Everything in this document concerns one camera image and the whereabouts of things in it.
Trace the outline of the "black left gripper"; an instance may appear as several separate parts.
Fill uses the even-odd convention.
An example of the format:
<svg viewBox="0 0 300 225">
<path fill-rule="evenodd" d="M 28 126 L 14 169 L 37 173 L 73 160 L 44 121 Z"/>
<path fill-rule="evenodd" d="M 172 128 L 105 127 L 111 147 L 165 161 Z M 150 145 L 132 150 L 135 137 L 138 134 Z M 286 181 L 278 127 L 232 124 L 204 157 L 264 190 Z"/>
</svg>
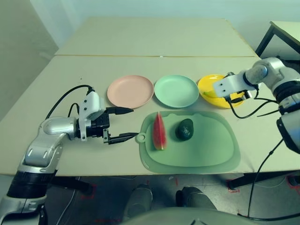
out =
<svg viewBox="0 0 300 225">
<path fill-rule="evenodd" d="M 116 137 L 110 137 L 108 128 L 110 127 L 109 114 L 122 115 L 133 112 L 133 109 L 125 107 L 107 107 L 106 112 L 91 121 L 90 126 L 86 128 L 87 137 L 102 137 L 104 143 L 116 144 L 125 142 L 134 138 L 138 133 L 123 133 Z"/>
</svg>

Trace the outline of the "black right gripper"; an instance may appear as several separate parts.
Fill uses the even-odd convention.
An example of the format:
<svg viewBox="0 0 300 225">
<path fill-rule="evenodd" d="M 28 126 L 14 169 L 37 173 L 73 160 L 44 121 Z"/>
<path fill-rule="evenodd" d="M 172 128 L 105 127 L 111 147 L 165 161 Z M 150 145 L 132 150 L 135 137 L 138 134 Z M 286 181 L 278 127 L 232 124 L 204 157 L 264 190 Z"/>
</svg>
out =
<svg viewBox="0 0 300 225">
<path fill-rule="evenodd" d="M 252 98 L 252 94 L 248 90 L 239 91 L 231 95 L 231 103 L 239 103 Z"/>
</svg>

